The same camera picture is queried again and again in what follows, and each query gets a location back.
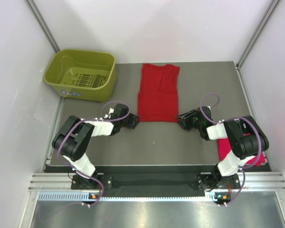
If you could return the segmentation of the red t shirt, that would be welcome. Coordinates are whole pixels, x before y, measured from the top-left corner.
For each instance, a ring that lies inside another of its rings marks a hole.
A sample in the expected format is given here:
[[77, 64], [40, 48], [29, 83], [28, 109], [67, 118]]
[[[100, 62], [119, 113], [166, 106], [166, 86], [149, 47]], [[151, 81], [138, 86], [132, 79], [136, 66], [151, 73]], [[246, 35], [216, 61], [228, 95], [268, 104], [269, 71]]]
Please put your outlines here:
[[144, 63], [138, 92], [138, 115], [141, 122], [177, 122], [177, 90], [180, 67]]

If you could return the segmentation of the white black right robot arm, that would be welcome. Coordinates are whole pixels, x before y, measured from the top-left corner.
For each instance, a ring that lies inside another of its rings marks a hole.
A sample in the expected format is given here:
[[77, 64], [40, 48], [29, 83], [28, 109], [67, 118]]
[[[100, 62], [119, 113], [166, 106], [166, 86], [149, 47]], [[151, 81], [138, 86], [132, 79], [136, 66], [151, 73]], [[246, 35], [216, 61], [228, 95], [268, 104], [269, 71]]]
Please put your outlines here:
[[211, 108], [202, 106], [176, 116], [178, 125], [186, 131], [197, 129], [202, 139], [226, 139], [230, 148], [226, 157], [214, 166], [211, 177], [200, 181], [200, 186], [223, 188], [231, 183], [245, 164], [268, 150], [269, 140], [250, 115], [214, 123]]

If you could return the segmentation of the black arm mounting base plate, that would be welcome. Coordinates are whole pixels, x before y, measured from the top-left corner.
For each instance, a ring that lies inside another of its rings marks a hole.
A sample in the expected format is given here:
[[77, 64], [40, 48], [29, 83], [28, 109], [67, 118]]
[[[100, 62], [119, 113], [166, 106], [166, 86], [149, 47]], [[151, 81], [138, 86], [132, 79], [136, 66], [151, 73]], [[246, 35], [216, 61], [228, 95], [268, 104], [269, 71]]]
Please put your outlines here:
[[[73, 174], [72, 190], [103, 190], [107, 197], [185, 197], [203, 196], [208, 187], [200, 181], [211, 177], [213, 165], [108, 165], [97, 166], [97, 182], [101, 185], [89, 189], [74, 180], [75, 171], [67, 166], [47, 166], [45, 173]], [[214, 188], [230, 194], [239, 189], [239, 179], [227, 186]]]

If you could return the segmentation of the folded pink t shirt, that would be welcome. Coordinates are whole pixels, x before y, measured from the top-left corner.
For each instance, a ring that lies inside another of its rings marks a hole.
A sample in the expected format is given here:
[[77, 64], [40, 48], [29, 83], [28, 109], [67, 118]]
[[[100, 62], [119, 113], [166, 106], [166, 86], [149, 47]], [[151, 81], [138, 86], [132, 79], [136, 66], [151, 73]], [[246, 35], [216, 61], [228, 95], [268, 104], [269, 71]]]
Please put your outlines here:
[[[257, 137], [256, 136], [250, 136], [250, 134], [247, 133], [244, 136], [244, 140], [248, 140], [248, 139], [252, 139], [254, 147], [256, 148], [256, 152], [258, 152]], [[227, 154], [230, 152], [231, 146], [230, 146], [228, 138], [218, 139], [217, 141], [218, 141], [219, 160], [223, 161], [225, 159], [225, 157], [227, 156]], [[259, 160], [255, 163], [255, 166], [260, 166], [266, 162], [263, 152], [269, 148], [269, 140], [267, 139], [267, 137], [265, 135], [260, 135], [260, 141], [261, 141], [262, 152], [261, 152]]]

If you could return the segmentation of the aluminium frame rail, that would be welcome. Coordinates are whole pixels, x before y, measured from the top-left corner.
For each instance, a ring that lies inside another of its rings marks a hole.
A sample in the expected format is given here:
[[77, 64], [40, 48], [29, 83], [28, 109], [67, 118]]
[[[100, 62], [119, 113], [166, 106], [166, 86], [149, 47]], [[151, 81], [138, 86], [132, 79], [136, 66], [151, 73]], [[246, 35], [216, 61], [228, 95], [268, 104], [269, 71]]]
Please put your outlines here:
[[[34, 173], [29, 191], [71, 190], [71, 177], [66, 173]], [[243, 191], [285, 191], [285, 180], [280, 172], [247, 172]]]

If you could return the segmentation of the olive green plastic basket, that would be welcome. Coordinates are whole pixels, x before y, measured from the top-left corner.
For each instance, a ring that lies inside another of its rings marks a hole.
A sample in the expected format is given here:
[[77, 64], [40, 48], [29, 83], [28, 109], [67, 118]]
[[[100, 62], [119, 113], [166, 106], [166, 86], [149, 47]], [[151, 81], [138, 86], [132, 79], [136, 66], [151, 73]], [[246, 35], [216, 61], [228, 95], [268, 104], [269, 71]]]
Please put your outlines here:
[[44, 73], [44, 81], [64, 98], [108, 101], [117, 80], [112, 54], [65, 49], [57, 52]]

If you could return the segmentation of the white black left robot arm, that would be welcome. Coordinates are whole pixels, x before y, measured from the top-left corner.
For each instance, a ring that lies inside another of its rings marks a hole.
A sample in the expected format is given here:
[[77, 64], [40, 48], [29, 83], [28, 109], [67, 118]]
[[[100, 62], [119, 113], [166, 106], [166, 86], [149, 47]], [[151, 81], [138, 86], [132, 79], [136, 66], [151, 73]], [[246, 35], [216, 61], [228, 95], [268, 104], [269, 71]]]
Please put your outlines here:
[[83, 119], [71, 115], [55, 135], [51, 146], [57, 151], [57, 156], [66, 159], [76, 172], [74, 181], [77, 184], [82, 183], [89, 189], [100, 187], [96, 167], [86, 154], [91, 138], [113, 136], [122, 128], [134, 129], [140, 122], [139, 118], [124, 103], [117, 103], [100, 118]]

